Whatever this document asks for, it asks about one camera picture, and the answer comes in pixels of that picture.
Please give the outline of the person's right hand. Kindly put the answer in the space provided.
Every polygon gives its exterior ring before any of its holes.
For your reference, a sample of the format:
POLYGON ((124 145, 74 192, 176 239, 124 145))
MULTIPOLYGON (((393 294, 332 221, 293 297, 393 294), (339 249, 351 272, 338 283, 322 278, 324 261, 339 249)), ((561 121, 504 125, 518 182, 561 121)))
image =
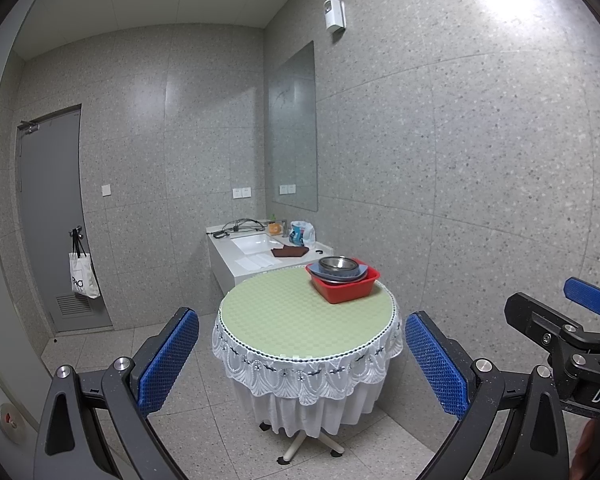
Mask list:
POLYGON ((569 469, 570 480, 600 479, 600 420, 589 420, 569 469))

